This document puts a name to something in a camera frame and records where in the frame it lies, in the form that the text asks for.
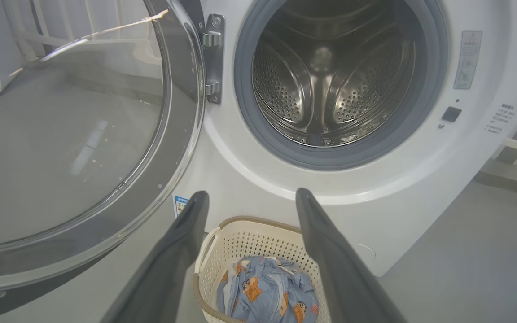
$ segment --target gray floor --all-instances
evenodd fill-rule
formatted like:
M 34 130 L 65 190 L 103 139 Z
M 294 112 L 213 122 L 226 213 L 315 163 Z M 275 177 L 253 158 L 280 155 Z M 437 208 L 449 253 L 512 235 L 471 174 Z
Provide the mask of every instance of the gray floor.
M 203 323 L 191 272 L 176 321 Z M 409 323 L 517 322 L 517 194 L 471 183 L 379 281 Z

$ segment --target screw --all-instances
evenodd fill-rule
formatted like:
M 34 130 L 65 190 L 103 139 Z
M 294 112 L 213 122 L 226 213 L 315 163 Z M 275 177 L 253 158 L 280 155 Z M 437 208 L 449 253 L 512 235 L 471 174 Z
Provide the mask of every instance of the screw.
M 213 17 L 213 26 L 219 27 L 221 25 L 221 17 Z

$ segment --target washing machine door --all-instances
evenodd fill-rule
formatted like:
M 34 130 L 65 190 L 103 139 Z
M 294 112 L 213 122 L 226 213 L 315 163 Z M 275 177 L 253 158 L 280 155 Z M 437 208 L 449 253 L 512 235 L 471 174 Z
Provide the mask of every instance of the washing machine door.
M 195 149 L 199 31 L 174 0 L 109 3 L 0 2 L 0 291 L 117 246 Z

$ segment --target door hinge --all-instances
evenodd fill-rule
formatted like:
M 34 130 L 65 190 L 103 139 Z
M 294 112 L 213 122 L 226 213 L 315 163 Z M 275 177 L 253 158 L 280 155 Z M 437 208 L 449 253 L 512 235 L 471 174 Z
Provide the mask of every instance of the door hinge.
M 210 14 L 207 28 L 199 32 L 205 58 L 207 100 L 213 104 L 222 102 L 224 25 L 224 16 Z

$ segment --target stainless steel drum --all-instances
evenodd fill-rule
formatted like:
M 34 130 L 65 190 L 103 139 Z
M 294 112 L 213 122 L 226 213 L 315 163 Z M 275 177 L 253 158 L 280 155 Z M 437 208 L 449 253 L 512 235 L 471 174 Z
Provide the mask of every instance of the stainless steel drum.
M 415 43 L 387 0 L 290 0 L 267 24 L 253 61 L 261 112 L 314 147 L 378 129 L 412 82 Z

